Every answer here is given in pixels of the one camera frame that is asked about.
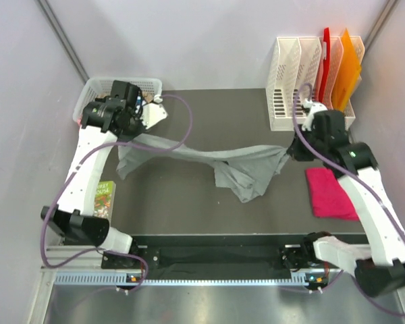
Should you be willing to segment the grey t shirt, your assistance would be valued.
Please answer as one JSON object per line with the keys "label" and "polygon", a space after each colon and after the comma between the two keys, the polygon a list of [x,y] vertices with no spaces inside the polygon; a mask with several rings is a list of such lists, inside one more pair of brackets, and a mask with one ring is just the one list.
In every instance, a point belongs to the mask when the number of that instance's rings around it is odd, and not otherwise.
{"label": "grey t shirt", "polygon": [[151,146],[156,151],[144,151],[132,146],[119,147],[117,174],[121,179],[155,157],[204,163],[213,168],[216,187],[229,188],[241,203],[264,195],[272,178],[280,174],[289,159],[287,149],[276,145],[256,145],[229,151],[198,151],[150,134],[139,135],[134,142]]}

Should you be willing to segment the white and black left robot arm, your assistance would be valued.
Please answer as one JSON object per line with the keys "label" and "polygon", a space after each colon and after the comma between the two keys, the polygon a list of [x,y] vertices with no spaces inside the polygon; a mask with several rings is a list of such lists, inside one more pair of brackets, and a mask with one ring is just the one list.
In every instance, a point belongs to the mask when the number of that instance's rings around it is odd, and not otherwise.
{"label": "white and black left robot arm", "polygon": [[142,132],[142,91],[132,83],[115,80],[110,94],[89,102],[82,110],[76,152],[67,175],[67,187],[51,208],[44,207],[43,220],[69,241],[116,252],[124,267],[140,258],[132,237],[95,216],[95,196],[112,146]]}

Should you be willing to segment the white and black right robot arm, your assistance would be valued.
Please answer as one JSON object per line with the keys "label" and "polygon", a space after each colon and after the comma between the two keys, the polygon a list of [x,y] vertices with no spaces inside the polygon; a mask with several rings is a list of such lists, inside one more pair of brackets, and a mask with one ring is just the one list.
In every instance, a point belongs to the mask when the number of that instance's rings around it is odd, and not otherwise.
{"label": "white and black right robot arm", "polygon": [[317,103],[306,109],[288,154],[297,161],[324,162],[350,199],[367,236],[366,245],[348,244],[327,232],[307,235],[301,257],[309,267],[323,261],[350,274],[369,297],[405,287],[405,232],[382,183],[369,146],[350,142],[345,117]]}

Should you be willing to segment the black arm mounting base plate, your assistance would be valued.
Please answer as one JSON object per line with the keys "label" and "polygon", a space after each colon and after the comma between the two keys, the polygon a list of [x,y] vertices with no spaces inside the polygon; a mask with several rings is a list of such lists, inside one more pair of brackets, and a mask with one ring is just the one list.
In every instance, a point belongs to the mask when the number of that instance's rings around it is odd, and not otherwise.
{"label": "black arm mounting base plate", "polygon": [[151,280],[289,279],[322,265],[305,258],[302,234],[135,236],[130,252],[148,264]]}

